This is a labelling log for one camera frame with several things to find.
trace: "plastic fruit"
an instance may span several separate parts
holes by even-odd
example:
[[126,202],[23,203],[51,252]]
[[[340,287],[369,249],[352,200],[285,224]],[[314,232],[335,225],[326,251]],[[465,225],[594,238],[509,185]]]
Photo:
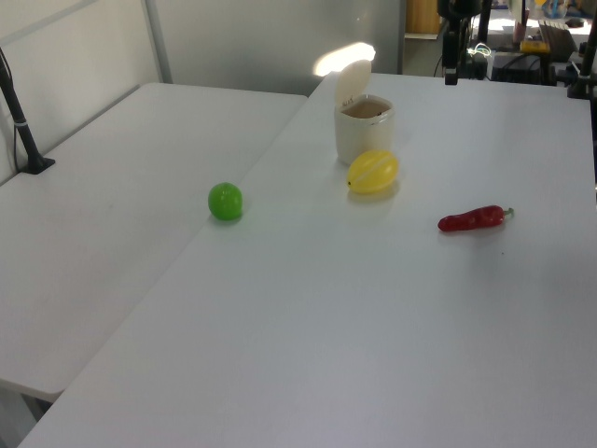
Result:
[[398,160],[390,151],[373,149],[358,156],[348,170],[346,182],[359,194],[387,189],[398,174]]
[[229,182],[213,187],[207,203],[212,215],[222,221],[236,219],[243,213],[243,194],[237,186]]

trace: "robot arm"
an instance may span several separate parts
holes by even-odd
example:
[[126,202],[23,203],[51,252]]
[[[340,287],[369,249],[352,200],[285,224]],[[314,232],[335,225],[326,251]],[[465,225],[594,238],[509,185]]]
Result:
[[442,51],[446,85],[458,83],[458,65],[465,50],[463,24],[480,14],[484,7],[491,7],[491,0],[437,0],[437,13],[448,21]]

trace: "red chili pepper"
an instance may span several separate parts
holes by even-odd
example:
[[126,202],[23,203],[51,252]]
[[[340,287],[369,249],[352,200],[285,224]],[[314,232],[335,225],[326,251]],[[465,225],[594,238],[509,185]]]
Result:
[[472,231],[473,229],[499,226],[508,215],[514,216],[514,210],[508,208],[505,212],[498,205],[489,205],[461,215],[444,217],[438,222],[437,226],[441,231]]

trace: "green ball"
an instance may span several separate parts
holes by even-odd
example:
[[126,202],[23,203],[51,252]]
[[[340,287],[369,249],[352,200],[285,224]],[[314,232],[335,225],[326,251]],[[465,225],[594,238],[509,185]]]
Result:
[[243,213],[243,194],[237,186],[229,182],[213,187],[207,202],[212,215],[222,221],[236,219]]

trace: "white wall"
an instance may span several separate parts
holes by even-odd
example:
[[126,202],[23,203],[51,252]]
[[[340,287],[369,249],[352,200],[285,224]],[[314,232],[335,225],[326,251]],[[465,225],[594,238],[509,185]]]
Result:
[[310,94],[325,53],[357,41],[396,73],[405,0],[147,0],[164,80]]
[[[42,153],[136,86],[159,80],[144,0],[66,3],[71,6],[63,17],[57,14],[0,36],[15,91]],[[20,0],[0,0],[0,13],[18,18],[22,5]],[[20,154],[23,166],[21,144]],[[12,175],[12,119],[0,96],[0,183]]]

